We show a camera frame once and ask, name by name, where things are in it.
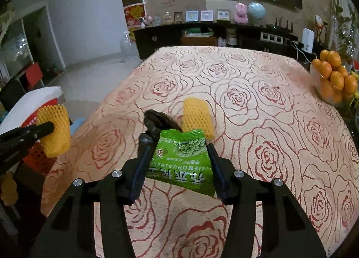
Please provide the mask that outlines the rose pattern tablecloth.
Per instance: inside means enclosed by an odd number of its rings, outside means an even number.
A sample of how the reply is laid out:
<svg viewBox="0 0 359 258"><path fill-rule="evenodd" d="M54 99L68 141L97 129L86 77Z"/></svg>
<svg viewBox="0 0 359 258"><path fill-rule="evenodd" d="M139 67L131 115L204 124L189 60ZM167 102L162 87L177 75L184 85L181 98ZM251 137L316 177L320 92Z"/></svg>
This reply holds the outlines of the rose pattern tablecloth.
<svg viewBox="0 0 359 258"><path fill-rule="evenodd" d="M99 180L136 155L144 112L181 121L185 99L206 101L214 146L255 179L281 178L331 256L358 219L358 152L337 110L321 101L295 59L219 47L163 47L119 85L77 130L46 177L50 214L76 178Z"/></svg>

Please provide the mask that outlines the pink plush toy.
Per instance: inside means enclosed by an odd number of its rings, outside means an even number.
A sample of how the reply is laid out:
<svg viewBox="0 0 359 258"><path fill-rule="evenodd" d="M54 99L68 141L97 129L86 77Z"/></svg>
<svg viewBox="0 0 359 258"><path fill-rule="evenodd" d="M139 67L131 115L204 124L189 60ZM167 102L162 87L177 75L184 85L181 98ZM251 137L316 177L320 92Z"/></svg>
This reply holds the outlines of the pink plush toy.
<svg viewBox="0 0 359 258"><path fill-rule="evenodd" d="M241 2L236 4L236 13L234 15L234 21L236 24L247 24L247 6Z"/></svg>

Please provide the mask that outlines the red chair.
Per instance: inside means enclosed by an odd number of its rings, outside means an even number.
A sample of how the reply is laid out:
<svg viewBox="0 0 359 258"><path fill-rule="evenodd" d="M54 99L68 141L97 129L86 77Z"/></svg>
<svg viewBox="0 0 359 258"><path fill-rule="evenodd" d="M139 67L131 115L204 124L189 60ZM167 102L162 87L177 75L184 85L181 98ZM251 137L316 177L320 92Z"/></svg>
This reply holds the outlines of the red chair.
<svg viewBox="0 0 359 258"><path fill-rule="evenodd" d="M42 80L43 74L41 72L39 63L33 63L26 70L26 79L28 82L28 88L33 88L35 85Z"/></svg>

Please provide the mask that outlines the bowl of oranges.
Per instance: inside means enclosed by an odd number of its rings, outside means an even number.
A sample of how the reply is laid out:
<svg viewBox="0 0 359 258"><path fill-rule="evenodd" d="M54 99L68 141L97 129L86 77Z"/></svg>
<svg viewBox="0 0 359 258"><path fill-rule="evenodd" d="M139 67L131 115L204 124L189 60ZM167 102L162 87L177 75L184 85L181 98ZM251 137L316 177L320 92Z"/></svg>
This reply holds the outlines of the bowl of oranges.
<svg viewBox="0 0 359 258"><path fill-rule="evenodd" d="M315 91L326 103L343 107L358 100L358 74L347 71L336 51L322 50L309 72Z"/></svg>

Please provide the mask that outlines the clear large water jug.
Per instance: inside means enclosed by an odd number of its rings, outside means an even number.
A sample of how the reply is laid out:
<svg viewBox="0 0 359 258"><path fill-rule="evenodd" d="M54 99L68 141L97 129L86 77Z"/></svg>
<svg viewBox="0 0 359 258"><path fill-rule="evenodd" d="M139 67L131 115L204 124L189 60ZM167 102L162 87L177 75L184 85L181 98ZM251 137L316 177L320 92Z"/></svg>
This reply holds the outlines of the clear large water jug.
<svg viewBox="0 0 359 258"><path fill-rule="evenodd" d="M139 59L136 43L130 38L130 32L125 31L120 41L120 49L126 59L132 61Z"/></svg>

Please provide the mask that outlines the black tv cabinet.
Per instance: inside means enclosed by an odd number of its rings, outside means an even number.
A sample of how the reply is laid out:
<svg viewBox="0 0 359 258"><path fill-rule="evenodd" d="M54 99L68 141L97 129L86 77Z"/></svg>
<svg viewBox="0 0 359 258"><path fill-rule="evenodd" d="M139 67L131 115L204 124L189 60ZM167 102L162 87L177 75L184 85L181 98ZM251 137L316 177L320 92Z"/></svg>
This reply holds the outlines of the black tv cabinet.
<svg viewBox="0 0 359 258"><path fill-rule="evenodd" d="M134 31L140 59L147 59L162 47L210 46L256 50L278 55L313 59L297 36L284 29L229 22L193 22L146 27Z"/></svg>

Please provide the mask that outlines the black wifi router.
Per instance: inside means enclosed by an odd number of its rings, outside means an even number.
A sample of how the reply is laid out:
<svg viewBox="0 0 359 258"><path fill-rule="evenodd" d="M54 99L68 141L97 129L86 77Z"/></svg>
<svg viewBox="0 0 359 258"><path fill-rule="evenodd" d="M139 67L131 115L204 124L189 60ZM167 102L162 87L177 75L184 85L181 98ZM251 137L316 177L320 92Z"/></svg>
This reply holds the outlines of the black wifi router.
<svg viewBox="0 0 359 258"><path fill-rule="evenodd" d="M276 18L273 29L285 33L293 33L293 22L283 20L282 18Z"/></svg>

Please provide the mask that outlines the red plastic mesh basket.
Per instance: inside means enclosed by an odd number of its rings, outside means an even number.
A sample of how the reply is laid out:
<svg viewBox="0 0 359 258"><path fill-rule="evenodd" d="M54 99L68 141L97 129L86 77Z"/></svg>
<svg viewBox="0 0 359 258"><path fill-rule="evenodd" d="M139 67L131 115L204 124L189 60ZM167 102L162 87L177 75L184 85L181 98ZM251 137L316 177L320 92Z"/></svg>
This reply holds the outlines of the red plastic mesh basket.
<svg viewBox="0 0 359 258"><path fill-rule="evenodd" d="M48 101L40 108L57 104L58 100L56 98ZM32 126L36 123L37 120L37 110L35 110L21 125L22 128ZM43 176L47 175L51 170L52 166L55 163L55 158L46 157L41 143L37 141L29 150L28 155L23 159L24 163L30 167L37 174Z"/></svg>

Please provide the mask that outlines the yellow foam fruit net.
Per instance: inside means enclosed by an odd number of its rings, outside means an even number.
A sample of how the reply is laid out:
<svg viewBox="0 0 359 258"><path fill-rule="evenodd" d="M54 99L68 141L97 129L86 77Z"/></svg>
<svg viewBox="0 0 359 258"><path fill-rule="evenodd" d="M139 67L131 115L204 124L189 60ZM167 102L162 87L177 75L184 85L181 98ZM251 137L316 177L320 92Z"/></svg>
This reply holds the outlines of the yellow foam fruit net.
<svg viewBox="0 0 359 258"><path fill-rule="evenodd" d="M208 140L215 137L209 106L198 98L186 98L183 106L183 132L200 129Z"/></svg>

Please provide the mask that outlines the blue picture frame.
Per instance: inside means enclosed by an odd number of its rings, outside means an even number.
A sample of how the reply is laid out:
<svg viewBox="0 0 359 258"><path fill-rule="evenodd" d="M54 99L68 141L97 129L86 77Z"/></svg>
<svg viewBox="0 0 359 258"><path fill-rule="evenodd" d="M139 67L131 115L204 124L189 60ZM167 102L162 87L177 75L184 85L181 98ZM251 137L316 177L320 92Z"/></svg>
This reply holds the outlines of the blue picture frame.
<svg viewBox="0 0 359 258"><path fill-rule="evenodd" d="M191 10L186 12L186 23L198 22L199 21L199 11Z"/></svg>

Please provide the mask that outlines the red festive wall poster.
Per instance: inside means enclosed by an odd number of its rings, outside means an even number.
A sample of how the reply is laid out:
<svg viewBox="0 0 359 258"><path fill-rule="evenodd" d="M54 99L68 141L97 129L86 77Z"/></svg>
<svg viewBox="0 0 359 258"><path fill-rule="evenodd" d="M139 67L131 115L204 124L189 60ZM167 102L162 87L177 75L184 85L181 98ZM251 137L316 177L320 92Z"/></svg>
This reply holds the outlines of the red festive wall poster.
<svg viewBox="0 0 359 258"><path fill-rule="evenodd" d="M140 27L140 19L146 16L145 4L137 3L124 7L125 21L128 27Z"/></svg>

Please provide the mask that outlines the small picture frame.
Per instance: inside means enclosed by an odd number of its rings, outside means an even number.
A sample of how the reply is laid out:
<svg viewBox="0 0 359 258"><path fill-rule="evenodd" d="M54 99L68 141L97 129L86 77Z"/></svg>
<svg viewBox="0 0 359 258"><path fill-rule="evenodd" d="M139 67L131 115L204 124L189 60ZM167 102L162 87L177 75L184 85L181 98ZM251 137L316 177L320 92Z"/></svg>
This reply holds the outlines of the small picture frame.
<svg viewBox="0 0 359 258"><path fill-rule="evenodd" d="M231 11L230 10L217 10L217 21L230 21Z"/></svg>

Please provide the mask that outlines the white cushioned sofa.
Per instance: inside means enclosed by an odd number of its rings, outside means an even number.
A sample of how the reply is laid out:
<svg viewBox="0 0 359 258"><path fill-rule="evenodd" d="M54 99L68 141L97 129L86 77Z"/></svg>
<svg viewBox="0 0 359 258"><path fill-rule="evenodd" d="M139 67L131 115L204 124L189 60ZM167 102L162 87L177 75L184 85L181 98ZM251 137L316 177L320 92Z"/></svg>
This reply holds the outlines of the white cushioned sofa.
<svg viewBox="0 0 359 258"><path fill-rule="evenodd" d="M26 93L1 123L1 134L20 127L37 109L51 100L59 99L62 94L60 86L44 87Z"/></svg>

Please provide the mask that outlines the white picture frame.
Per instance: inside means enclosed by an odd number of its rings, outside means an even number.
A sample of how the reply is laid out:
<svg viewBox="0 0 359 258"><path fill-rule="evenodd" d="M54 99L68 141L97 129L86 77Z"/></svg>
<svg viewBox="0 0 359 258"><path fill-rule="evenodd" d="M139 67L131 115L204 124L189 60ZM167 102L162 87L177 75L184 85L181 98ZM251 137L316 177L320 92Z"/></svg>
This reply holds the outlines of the white picture frame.
<svg viewBox="0 0 359 258"><path fill-rule="evenodd" d="M214 21L214 12L212 10L202 10L200 12L200 21L201 22L213 22Z"/></svg>

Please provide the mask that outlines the white router box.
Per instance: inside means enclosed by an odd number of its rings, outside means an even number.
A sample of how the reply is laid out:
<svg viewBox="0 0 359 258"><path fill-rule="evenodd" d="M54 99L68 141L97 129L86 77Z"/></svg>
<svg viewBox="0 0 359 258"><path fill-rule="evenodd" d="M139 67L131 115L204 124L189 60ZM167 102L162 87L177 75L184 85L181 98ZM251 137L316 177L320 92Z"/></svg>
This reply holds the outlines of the white router box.
<svg viewBox="0 0 359 258"><path fill-rule="evenodd" d="M313 51L313 43L314 43L315 32L313 30L303 28L302 32L302 40L303 44L302 50L307 53L312 53Z"/></svg>

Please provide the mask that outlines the green snack packet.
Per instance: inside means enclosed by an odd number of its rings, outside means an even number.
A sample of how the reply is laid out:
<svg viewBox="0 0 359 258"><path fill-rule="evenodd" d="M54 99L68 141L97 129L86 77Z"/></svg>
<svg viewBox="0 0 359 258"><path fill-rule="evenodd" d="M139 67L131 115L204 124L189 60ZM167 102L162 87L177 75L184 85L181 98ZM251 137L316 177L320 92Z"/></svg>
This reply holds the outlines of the green snack packet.
<svg viewBox="0 0 359 258"><path fill-rule="evenodd" d="M202 130L162 130L147 177L213 197L213 172Z"/></svg>

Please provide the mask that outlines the black plastic bag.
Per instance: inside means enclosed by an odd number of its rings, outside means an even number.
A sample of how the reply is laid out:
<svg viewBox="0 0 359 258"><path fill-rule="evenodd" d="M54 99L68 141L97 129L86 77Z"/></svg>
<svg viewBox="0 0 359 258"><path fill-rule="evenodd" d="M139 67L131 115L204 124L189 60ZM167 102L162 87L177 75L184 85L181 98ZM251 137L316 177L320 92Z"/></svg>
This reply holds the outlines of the black plastic bag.
<svg viewBox="0 0 359 258"><path fill-rule="evenodd" d="M156 149L162 130L174 129L183 132L177 122L165 113L149 109L144 112L145 133L140 134L138 153L145 150L145 146L151 145L152 150Z"/></svg>

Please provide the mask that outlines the light blue globe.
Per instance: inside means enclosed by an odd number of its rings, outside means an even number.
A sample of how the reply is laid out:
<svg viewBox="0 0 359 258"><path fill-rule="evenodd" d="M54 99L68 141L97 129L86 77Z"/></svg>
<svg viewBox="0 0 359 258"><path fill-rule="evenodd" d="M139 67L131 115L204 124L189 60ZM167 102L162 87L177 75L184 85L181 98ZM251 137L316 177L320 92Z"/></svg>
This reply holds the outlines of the light blue globe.
<svg viewBox="0 0 359 258"><path fill-rule="evenodd" d="M258 2L251 2L247 7L248 18L251 24L256 26L263 25L263 19L265 18L267 11L263 5Z"/></svg>

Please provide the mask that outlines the artificial flowers in vase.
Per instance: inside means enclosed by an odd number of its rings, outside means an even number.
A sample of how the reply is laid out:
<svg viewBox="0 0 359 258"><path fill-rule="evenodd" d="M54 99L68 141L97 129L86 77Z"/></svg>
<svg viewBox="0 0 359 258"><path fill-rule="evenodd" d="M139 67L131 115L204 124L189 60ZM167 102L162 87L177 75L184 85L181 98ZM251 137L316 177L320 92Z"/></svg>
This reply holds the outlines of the artificial flowers in vase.
<svg viewBox="0 0 359 258"><path fill-rule="evenodd" d="M343 65L358 60L358 8L352 0L331 0L331 28L328 47L338 52Z"/></svg>

